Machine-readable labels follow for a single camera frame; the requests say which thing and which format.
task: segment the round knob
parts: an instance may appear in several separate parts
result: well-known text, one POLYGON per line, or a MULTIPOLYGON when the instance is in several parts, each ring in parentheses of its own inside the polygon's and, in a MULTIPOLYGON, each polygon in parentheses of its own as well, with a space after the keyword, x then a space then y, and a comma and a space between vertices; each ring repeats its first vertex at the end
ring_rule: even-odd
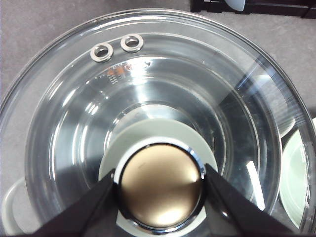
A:
POLYGON ((197 207, 202 181, 191 156, 173 145, 139 150, 120 181, 122 201, 138 223, 168 229, 186 221, 197 207))

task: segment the glass lid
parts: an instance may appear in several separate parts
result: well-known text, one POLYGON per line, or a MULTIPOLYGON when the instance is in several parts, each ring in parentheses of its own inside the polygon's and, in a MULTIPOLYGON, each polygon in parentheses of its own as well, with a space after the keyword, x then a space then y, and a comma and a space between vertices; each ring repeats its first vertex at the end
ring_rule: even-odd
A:
MULTIPOLYGON (((295 231, 315 231, 315 130, 289 78, 231 29, 167 9, 84 23, 15 81, 1 105, 1 200, 8 205, 5 194, 22 178, 13 202, 20 231, 78 200, 98 181, 101 161, 117 166, 120 157, 106 154, 122 131, 151 119, 193 129, 211 151, 205 162, 242 195, 295 231)), ((189 142, 177 126, 152 133, 189 142)), ((167 235, 208 236, 204 220, 201 214, 190 229, 167 235)), ((3 214, 2 223, 14 232, 3 214)), ((120 236, 152 235, 122 215, 117 225, 120 236)))

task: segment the metal ring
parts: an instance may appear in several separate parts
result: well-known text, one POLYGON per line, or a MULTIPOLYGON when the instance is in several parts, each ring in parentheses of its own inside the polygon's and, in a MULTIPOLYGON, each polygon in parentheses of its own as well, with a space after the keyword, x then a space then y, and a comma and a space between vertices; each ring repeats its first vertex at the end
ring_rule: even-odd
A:
POLYGON ((113 47, 106 42, 96 44, 90 51, 91 58, 97 63, 109 61, 112 55, 113 47))
POLYGON ((144 45, 143 38, 138 34, 128 34, 124 36, 120 41, 120 46, 122 49, 124 49, 126 52, 129 53, 136 53, 144 45))

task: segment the black object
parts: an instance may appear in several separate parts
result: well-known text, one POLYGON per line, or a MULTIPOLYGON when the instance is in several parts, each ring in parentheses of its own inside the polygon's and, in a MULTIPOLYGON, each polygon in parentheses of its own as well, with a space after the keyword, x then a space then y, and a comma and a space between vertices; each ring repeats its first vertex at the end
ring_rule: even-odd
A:
MULTIPOLYGON (((290 229, 244 198, 209 164, 205 165, 205 210, 212 236, 295 237, 290 229)), ((43 225, 34 234, 20 237, 115 237, 114 170, 78 202, 43 225)))
POLYGON ((191 0, 191 12, 223 12, 237 14, 272 14, 316 18, 316 0, 246 0, 243 11, 235 11, 224 0, 191 0))

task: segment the gray countertop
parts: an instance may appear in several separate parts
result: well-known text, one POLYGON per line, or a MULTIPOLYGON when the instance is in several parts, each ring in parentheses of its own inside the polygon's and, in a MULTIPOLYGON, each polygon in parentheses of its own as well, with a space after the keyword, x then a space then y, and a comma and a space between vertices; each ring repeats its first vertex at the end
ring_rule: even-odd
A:
MULTIPOLYGON (((31 58, 65 31, 107 13, 143 7, 190 10, 189 0, 2 0, 1 98, 31 58)), ((259 14, 200 14, 227 25, 267 51, 292 79, 312 116, 316 116, 316 20, 259 14)), ((14 182, 8 179, 1 180, 1 190, 7 190, 14 182)), ((32 223, 29 218, 25 226, 32 229, 32 223)))

